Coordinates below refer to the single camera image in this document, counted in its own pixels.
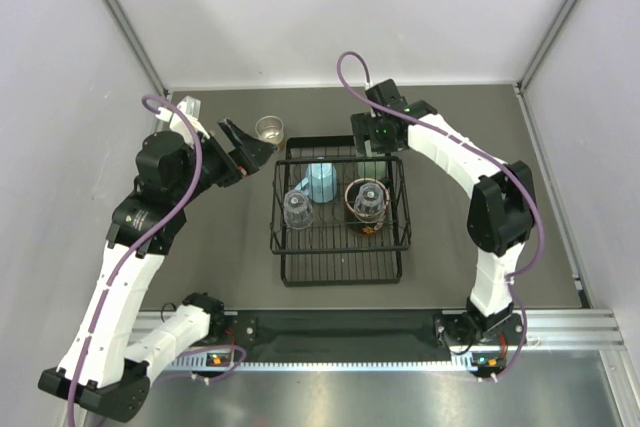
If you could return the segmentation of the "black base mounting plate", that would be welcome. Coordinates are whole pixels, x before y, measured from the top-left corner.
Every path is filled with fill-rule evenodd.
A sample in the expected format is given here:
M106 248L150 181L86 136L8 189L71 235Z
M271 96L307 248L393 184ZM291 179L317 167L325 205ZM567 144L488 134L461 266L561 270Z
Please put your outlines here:
M228 310L227 327L249 361L430 361L450 353L439 310Z

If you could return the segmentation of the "light blue ceramic mug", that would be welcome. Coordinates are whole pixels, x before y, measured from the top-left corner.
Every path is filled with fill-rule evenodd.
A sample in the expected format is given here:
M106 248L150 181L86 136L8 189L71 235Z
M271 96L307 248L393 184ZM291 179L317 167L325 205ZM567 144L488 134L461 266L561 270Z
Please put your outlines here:
M331 202L338 193L337 170L329 162L311 163L294 189L315 203Z

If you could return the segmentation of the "red and black skull mug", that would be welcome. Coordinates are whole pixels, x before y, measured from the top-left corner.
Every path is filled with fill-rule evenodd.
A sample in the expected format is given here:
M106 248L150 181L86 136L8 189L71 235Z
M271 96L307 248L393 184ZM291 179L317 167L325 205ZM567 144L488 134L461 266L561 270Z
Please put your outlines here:
M389 191L379 180L359 178L345 188L344 221L357 234L377 234L384 226L389 206Z

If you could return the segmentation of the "small clear glass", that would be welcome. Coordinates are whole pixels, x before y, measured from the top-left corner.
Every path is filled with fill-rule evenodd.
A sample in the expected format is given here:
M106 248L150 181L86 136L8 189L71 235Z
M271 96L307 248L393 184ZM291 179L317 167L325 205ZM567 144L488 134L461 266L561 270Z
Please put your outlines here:
M286 193L283 201L283 217L285 224L295 230L303 230L314 222L313 205L309 197L301 190Z
M362 222L374 223L384 217L386 211L386 194L375 182L361 185L354 201L354 214Z

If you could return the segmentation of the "small steel cup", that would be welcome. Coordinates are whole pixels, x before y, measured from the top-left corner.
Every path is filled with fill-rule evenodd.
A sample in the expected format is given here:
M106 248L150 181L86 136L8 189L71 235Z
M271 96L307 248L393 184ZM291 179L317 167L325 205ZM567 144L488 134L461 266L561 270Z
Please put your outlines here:
M283 149L285 145L284 123L277 116L264 116L255 124L257 137L267 143Z

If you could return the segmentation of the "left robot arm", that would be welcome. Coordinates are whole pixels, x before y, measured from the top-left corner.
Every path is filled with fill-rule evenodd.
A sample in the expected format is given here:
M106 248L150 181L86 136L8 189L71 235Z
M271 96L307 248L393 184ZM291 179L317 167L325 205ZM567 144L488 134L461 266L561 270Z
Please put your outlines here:
M166 367L192 345L214 344L225 335L223 303L192 293L168 321L130 340L151 280L186 223L186 206L213 186L229 187L258 172L277 151L229 119L218 124L231 151L203 128L184 125L143 141L134 189L112 215L99 278L76 338L38 382L70 409L126 423Z

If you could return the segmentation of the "mint green plastic cup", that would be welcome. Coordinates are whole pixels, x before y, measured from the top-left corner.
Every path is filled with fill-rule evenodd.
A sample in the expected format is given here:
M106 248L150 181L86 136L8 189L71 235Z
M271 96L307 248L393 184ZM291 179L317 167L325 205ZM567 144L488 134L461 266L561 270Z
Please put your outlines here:
M364 150L357 153L356 173L358 178L382 180L387 176L387 162L382 154L376 154L371 142L364 142Z

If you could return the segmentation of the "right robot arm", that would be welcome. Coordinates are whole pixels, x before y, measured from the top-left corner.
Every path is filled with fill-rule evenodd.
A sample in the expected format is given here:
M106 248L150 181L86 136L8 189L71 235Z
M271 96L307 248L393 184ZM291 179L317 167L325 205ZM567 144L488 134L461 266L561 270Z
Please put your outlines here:
M490 343L513 311L514 278L531 231L538 230L534 266L545 232L527 164L503 162L456 132L429 104L396 102L351 116L356 147L377 154L417 152L441 168L470 200L467 231L478 248L475 283L466 304L466 329L472 340Z

